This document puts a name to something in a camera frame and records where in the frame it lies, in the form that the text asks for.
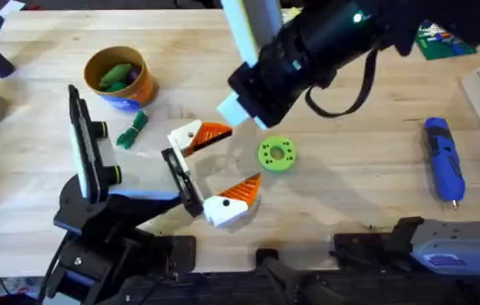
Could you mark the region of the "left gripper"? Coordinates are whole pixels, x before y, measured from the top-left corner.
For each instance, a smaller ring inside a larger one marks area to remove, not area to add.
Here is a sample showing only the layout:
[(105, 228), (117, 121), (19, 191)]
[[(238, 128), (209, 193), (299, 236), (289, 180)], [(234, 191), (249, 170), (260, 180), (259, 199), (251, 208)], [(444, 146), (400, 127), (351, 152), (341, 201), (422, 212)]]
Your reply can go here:
[(168, 134), (169, 147), (160, 158), (120, 153), (122, 166), (115, 160), (104, 122), (91, 123), (91, 202), (102, 202), (116, 194), (140, 200), (171, 200), (179, 197), (194, 217), (204, 214), (208, 223), (223, 227), (249, 212), (260, 187), (255, 174), (241, 183), (203, 199), (190, 179), (185, 158), (218, 141), (232, 136), (228, 125), (199, 119)]

